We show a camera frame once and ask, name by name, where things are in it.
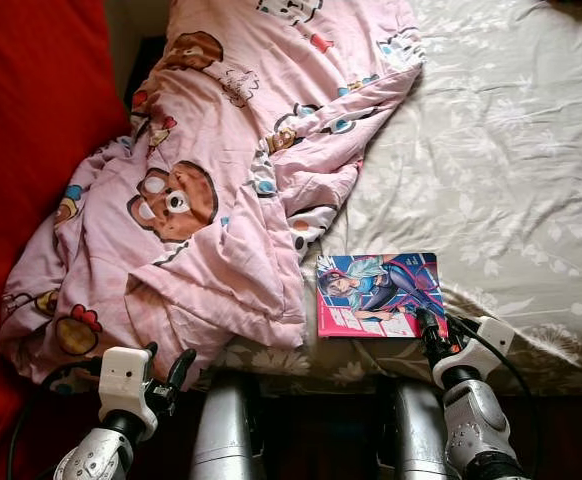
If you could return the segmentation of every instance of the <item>comic book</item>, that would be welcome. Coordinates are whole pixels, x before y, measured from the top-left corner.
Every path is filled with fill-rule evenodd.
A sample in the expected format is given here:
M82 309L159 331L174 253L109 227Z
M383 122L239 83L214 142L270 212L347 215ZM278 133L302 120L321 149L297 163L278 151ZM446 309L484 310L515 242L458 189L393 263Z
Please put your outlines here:
M419 337L417 307L447 335L433 253L319 256L317 302L320 337Z

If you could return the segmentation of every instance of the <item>pink book cover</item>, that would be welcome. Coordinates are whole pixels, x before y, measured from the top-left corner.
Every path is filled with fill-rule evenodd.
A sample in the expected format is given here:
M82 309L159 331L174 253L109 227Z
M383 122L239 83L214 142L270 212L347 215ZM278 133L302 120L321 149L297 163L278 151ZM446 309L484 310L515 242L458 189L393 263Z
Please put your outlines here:
M427 308L447 336L433 253L318 257L320 337L416 338L415 309Z

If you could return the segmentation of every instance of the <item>red upholstery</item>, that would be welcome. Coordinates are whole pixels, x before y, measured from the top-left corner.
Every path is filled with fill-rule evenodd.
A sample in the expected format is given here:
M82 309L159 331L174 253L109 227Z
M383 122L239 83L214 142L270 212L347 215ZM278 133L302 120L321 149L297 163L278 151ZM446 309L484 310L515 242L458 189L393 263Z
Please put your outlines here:
M0 294L75 166L126 131L103 2L0 0ZM25 387L0 359L0 478Z

